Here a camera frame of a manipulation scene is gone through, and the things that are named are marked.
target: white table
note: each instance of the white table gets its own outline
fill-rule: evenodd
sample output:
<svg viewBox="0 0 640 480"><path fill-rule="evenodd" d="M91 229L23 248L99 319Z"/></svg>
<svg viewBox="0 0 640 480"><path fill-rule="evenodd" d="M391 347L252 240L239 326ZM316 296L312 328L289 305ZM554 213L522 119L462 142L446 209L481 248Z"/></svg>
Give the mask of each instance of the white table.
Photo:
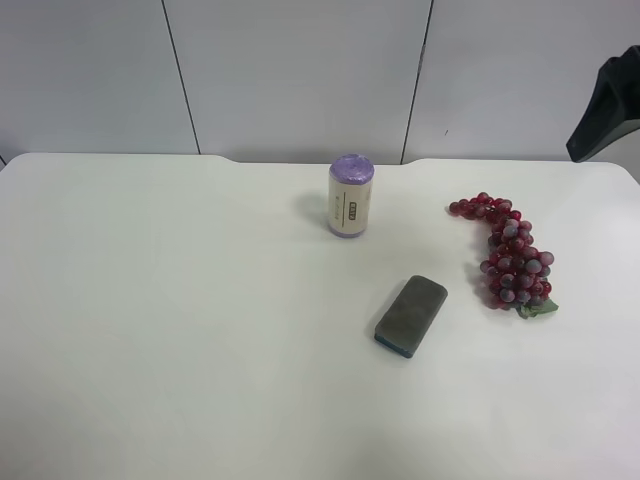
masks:
<svg viewBox="0 0 640 480"><path fill-rule="evenodd" d="M377 167L324 225L326 165L29 154L0 174L3 480L640 477L640 187L588 163ZM474 294L486 190L555 253L548 318ZM372 340L413 274L416 356Z"/></svg>

